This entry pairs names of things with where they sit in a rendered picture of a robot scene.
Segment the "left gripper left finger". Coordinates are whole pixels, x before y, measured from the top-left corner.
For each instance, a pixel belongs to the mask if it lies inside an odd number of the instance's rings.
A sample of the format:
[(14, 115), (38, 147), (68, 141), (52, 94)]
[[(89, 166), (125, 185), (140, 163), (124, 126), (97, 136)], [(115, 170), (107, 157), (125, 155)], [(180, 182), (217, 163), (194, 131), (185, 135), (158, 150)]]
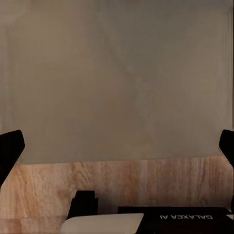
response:
[(0, 187), (25, 148), (21, 130), (0, 135)]

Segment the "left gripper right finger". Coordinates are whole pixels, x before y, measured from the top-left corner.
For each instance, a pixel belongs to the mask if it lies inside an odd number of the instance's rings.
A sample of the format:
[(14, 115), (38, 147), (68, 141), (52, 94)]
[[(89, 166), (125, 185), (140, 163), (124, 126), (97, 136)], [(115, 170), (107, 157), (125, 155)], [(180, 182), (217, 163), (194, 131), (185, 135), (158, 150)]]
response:
[(229, 130), (223, 130), (219, 148), (222, 150), (231, 166), (234, 168), (234, 132)]

